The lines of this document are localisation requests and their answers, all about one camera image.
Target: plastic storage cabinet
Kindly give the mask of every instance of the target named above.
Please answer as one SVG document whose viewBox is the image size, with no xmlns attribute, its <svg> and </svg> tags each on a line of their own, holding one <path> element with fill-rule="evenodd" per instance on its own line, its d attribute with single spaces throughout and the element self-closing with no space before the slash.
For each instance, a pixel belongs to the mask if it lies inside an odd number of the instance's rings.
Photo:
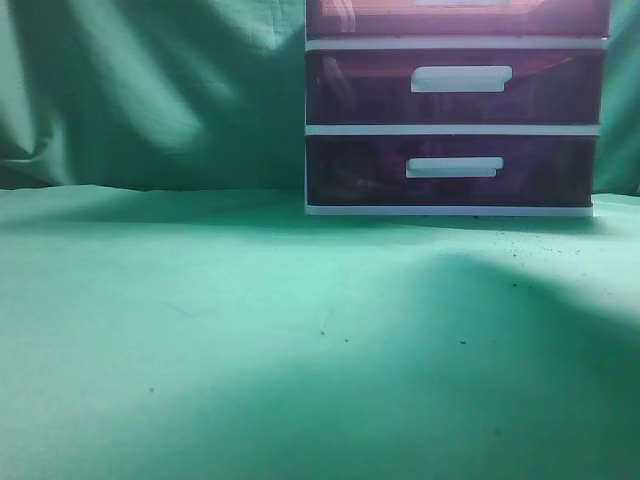
<svg viewBox="0 0 640 480">
<path fill-rule="evenodd" d="M 592 215 L 609 0 L 307 0 L 307 212 Z"/>
</svg>

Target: green tablecloth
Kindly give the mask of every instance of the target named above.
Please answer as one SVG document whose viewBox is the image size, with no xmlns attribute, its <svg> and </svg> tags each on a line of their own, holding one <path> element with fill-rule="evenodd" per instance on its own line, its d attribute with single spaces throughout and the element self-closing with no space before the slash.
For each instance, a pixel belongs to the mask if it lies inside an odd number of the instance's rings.
<svg viewBox="0 0 640 480">
<path fill-rule="evenodd" d="M 640 478 L 640 198 L 0 192 L 3 480 Z"/>
</svg>

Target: drawer front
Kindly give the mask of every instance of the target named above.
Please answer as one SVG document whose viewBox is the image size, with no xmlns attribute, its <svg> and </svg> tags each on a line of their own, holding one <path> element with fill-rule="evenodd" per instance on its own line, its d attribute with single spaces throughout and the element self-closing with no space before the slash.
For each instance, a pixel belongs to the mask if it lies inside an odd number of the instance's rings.
<svg viewBox="0 0 640 480">
<path fill-rule="evenodd" d="M 605 52 L 385 50 L 307 53 L 307 122 L 599 123 Z"/>
<path fill-rule="evenodd" d="M 307 0 L 310 39 L 354 35 L 607 36 L 610 0 Z"/>
<path fill-rule="evenodd" d="M 307 202 L 587 208 L 595 147 L 593 137 L 307 137 Z"/>
</svg>

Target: wrinkled fabric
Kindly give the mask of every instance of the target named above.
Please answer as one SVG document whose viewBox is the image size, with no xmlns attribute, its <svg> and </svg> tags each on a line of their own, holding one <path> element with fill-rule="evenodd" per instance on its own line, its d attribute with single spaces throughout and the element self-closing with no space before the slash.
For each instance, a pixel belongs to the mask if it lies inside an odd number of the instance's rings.
<svg viewBox="0 0 640 480">
<path fill-rule="evenodd" d="M 638 22 L 619 0 L 597 191 L 640 185 Z M 303 0 L 0 0 L 0 182 L 301 188 L 303 26 Z"/>
</svg>

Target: drawer handle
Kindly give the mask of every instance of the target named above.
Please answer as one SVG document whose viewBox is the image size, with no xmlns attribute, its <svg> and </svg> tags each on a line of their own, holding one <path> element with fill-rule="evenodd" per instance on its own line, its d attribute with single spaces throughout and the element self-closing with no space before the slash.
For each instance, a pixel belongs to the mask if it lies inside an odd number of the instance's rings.
<svg viewBox="0 0 640 480">
<path fill-rule="evenodd" d="M 507 66 L 420 67 L 411 76 L 413 93 L 504 92 L 513 78 Z"/>
<path fill-rule="evenodd" d="M 407 178 L 491 178 L 502 168 L 502 157 L 412 158 Z"/>
<path fill-rule="evenodd" d="M 415 0 L 419 7 L 506 7 L 511 0 Z"/>
</svg>

